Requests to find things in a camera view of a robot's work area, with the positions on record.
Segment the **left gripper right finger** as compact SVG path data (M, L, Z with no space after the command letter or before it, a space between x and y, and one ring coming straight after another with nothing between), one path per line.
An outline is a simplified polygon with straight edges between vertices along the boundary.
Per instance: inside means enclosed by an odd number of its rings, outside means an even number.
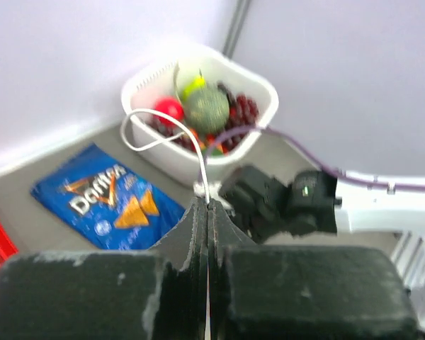
M212 339L416 339L418 320L387 255L364 246L252 242L208 206Z

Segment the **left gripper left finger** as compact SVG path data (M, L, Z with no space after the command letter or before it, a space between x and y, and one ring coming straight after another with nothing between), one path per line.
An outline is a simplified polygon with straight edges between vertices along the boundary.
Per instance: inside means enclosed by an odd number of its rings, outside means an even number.
M39 251L0 268L0 339L203 339L208 207L146 251Z

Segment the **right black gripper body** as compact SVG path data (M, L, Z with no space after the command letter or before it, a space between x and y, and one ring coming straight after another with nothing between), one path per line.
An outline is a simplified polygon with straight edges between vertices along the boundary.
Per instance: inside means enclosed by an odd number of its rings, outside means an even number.
M250 164L229 174L218 191L233 211L232 221L254 241L266 241L283 229L288 186Z

